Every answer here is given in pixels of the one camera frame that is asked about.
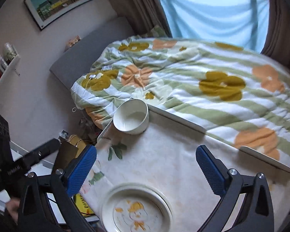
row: white wall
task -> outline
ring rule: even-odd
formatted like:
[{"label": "white wall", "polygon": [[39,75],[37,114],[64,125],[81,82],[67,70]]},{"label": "white wall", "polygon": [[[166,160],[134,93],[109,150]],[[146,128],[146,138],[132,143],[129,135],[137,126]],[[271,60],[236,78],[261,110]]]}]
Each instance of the white wall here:
[{"label": "white wall", "polygon": [[8,121],[11,140],[31,150],[61,130],[77,132],[81,113],[70,92],[49,68],[64,52],[66,42],[81,38],[116,17],[108,0],[92,0],[64,14],[40,31],[24,0],[6,0],[0,9],[0,54],[3,44],[15,45],[21,55],[5,96],[0,97],[0,114]]}]

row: brown curtain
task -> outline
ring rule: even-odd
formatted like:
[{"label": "brown curtain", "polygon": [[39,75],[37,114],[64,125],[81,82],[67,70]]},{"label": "brown curtain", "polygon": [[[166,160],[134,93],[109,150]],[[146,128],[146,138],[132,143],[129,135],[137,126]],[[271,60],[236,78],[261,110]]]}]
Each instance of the brown curtain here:
[{"label": "brown curtain", "polygon": [[261,53],[290,69],[290,6],[285,0],[270,0],[268,34]]},{"label": "brown curtain", "polygon": [[136,34],[149,32],[154,26],[162,27],[168,36],[171,31],[160,0],[109,0],[118,16],[127,18]]}]

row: white shelf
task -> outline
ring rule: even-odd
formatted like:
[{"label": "white shelf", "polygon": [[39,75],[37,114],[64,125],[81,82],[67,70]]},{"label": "white shelf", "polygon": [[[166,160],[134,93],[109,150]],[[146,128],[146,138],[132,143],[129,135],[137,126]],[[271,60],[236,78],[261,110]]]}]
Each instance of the white shelf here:
[{"label": "white shelf", "polygon": [[2,74],[0,78],[0,88],[3,86],[3,84],[8,83],[8,77],[12,72],[16,72],[16,66],[19,63],[20,55],[17,54],[13,60],[10,62],[4,73]]}]

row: headboard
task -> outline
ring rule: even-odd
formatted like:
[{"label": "headboard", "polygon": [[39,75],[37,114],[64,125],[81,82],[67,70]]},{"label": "headboard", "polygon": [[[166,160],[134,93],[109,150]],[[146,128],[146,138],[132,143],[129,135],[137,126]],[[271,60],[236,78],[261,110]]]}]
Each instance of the headboard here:
[{"label": "headboard", "polygon": [[107,45],[132,35],[126,18],[111,20],[68,49],[49,70],[70,90],[78,78],[89,72]]}]

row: blue fabric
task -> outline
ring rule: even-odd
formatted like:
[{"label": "blue fabric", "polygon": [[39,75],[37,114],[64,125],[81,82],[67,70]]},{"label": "blue fabric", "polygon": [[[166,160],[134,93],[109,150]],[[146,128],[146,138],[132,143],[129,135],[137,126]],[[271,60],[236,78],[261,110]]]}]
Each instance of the blue fabric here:
[{"label": "blue fabric", "polygon": [[160,0],[174,38],[207,39],[261,52],[269,0]]}]

